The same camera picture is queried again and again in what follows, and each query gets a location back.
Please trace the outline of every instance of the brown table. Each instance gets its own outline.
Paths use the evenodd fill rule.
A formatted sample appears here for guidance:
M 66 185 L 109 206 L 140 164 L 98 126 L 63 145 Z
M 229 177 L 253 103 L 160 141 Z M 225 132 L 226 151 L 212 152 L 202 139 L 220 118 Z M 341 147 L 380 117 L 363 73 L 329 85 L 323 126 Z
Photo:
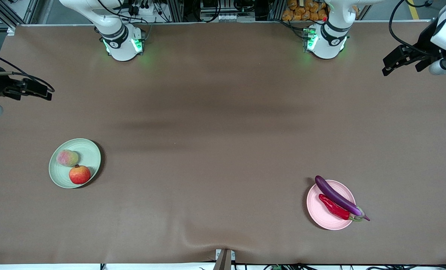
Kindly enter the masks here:
M 395 24 L 415 41 L 426 23 Z M 446 75 L 381 75 L 398 44 L 355 24 L 334 60 L 279 24 L 154 26 L 119 63 L 92 27 L 19 27 L 1 56 L 56 88 L 0 97 L 0 263 L 446 263 Z M 48 175 L 73 138 L 89 186 Z M 344 183 L 371 222 L 326 231 L 305 195 Z

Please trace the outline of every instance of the purple eggplant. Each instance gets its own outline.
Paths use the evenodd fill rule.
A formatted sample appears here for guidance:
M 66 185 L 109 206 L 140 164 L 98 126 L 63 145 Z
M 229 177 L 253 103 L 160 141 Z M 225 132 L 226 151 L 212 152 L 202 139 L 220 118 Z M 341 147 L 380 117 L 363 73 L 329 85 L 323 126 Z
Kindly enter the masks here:
M 368 221 L 370 220 L 360 207 L 343 198 L 343 196 L 336 192 L 323 177 L 319 175 L 315 176 L 315 182 L 321 192 L 323 192 L 326 197 L 328 197 L 334 203 L 338 204 L 341 208 L 354 214 L 357 218 L 364 218 Z

